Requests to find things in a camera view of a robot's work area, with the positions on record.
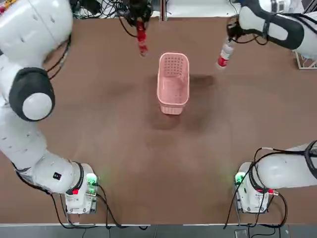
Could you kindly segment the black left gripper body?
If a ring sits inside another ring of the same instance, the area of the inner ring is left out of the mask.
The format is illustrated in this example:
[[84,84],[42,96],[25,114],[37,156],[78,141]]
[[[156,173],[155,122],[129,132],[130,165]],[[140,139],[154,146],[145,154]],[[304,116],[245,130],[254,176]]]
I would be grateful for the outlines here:
[[152,1],[151,0],[129,0],[129,13],[134,17],[151,17]]

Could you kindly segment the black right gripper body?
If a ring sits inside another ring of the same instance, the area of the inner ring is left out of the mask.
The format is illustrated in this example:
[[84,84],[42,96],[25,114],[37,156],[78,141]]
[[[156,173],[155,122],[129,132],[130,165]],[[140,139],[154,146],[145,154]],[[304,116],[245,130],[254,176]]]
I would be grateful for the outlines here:
[[244,31],[238,21],[227,23],[226,32],[229,40],[238,40],[244,35]]

